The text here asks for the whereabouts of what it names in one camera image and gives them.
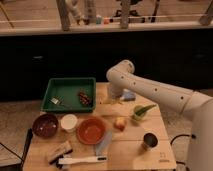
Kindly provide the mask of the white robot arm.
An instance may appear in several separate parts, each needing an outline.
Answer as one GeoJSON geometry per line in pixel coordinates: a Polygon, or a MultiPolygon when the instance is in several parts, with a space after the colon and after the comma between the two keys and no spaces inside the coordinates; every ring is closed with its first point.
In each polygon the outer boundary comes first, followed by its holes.
{"type": "Polygon", "coordinates": [[[134,64],[129,60],[111,67],[106,73],[109,96],[119,97],[124,89],[128,89],[188,118],[192,129],[186,170],[213,171],[213,97],[135,76],[134,71],[134,64]]]}

